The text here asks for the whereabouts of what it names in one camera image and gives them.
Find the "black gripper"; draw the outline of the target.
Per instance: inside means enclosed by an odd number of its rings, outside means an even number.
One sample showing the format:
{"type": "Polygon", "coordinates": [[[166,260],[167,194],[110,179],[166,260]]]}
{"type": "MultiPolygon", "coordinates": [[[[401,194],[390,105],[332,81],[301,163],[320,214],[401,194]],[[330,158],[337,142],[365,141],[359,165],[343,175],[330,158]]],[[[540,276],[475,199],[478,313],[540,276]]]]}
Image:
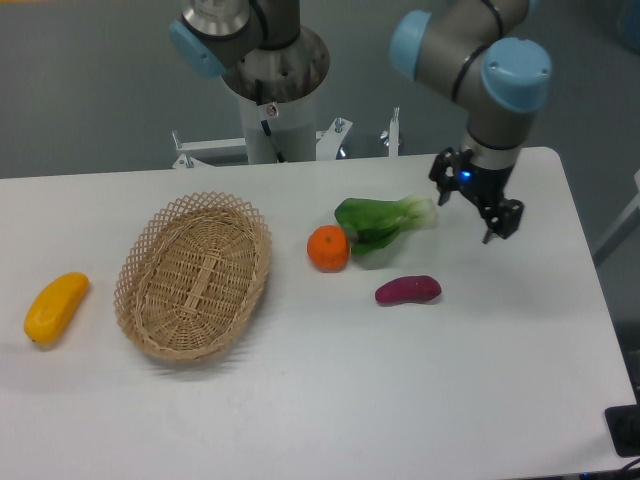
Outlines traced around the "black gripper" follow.
{"type": "Polygon", "coordinates": [[[489,169],[480,160],[471,149],[459,152],[449,147],[435,157],[429,179],[436,184],[438,206],[447,203],[453,192],[461,192],[478,208],[487,226],[482,243],[488,244],[494,237],[507,239],[519,229],[524,204],[504,196],[514,166],[489,169]]]}

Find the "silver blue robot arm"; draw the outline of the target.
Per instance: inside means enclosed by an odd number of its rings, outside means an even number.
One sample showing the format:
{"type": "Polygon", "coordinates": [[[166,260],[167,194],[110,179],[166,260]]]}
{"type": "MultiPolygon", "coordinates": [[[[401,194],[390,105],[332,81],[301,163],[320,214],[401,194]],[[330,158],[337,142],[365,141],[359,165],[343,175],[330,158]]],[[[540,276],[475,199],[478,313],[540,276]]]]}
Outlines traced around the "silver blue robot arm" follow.
{"type": "MultiPolygon", "coordinates": [[[[394,68],[469,115],[457,148],[429,174],[439,199],[459,192],[479,211],[488,237],[515,233],[523,204],[504,194],[552,73],[537,43],[510,36],[533,10],[530,1],[457,1],[442,16],[416,10],[395,28],[394,68]]],[[[296,1],[187,1],[169,28],[189,66],[220,78],[236,96],[253,164],[316,160],[315,93],[330,58],[300,20],[296,1]]]]}

